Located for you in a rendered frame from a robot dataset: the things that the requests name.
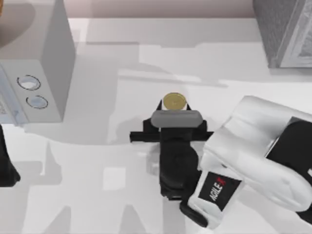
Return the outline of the gold round can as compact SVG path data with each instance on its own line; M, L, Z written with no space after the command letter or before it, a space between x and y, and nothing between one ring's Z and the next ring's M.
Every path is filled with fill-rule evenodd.
M183 110L187 100L183 94L171 92L164 96L163 105L167 110Z

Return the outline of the pale microwave oven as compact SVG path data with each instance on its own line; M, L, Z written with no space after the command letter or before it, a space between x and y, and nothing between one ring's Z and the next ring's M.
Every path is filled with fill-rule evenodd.
M0 15L0 124L57 123L64 117L76 50L64 0L2 0ZM21 88L32 75L41 87ZM48 100L35 109L26 98Z

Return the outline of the grey microwave knob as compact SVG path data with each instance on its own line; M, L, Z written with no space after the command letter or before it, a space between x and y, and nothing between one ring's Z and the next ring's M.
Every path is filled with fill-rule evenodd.
M21 88L29 91L34 91L41 87L39 79L32 75L17 77L17 83Z
M27 97L26 103L35 109L44 109L48 106L48 100L39 95Z

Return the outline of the pale grey rounded box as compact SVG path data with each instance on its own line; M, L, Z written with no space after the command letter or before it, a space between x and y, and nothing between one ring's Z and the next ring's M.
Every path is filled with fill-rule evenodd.
M203 122L199 111L159 110L151 117L151 123L158 128L196 128Z

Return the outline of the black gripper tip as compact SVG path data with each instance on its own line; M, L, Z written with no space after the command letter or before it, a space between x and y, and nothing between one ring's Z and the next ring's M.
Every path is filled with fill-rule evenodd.
M9 157L3 128L0 125L0 188L13 187L20 180L21 176Z

